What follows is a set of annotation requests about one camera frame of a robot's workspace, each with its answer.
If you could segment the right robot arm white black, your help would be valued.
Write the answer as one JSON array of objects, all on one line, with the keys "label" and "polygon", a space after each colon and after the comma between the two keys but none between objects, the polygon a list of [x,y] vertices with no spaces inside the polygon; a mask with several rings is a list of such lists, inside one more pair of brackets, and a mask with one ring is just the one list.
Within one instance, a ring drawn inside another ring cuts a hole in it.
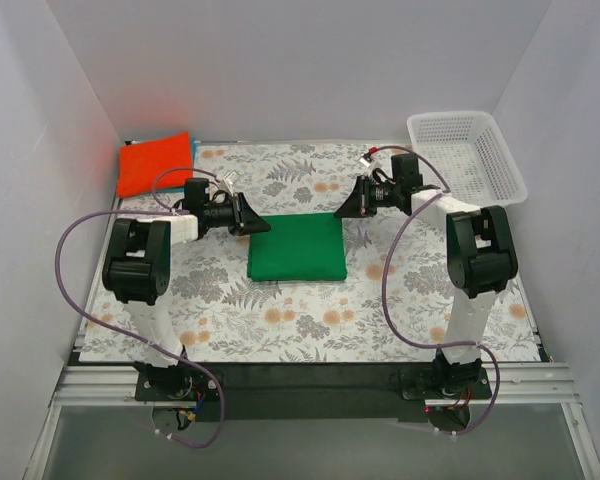
[{"label": "right robot arm white black", "polygon": [[478,381],[486,324],[497,293],[518,273],[518,260],[506,211],[479,207],[454,198],[441,179],[427,185],[419,167],[431,163],[400,148],[385,172],[365,152],[366,173],[356,178],[348,198],[335,212],[340,219],[371,218],[381,208],[395,208],[406,220],[420,219],[445,235],[446,268],[454,287],[451,318],[442,343],[432,346],[431,381],[439,389],[461,389]]}]

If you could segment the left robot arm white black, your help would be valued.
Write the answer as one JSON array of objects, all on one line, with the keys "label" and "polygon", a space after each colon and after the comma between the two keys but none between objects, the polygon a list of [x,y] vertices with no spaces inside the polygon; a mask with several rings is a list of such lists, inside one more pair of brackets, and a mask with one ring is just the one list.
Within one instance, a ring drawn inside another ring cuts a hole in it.
[{"label": "left robot arm white black", "polygon": [[148,341],[137,369],[149,385],[176,396],[192,386],[192,374],[180,360],[183,344],[169,318],[168,295],[172,248],[196,241],[212,228],[225,227],[233,236],[264,233],[271,226],[248,204],[242,193],[223,180],[217,202],[206,178],[184,183],[182,215],[114,221],[102,282],[130,315],[138,334]]}]

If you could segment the green t shirt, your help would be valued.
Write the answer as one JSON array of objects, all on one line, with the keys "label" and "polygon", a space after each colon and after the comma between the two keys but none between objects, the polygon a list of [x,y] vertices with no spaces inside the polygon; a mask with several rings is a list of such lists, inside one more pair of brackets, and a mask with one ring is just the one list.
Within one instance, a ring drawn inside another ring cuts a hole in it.
[{"label": "green t shirt", "polygon": [[272,215],[271,229],[250,236],[247,276],[254,282],[343,281],[342,220],[331,213]]}]

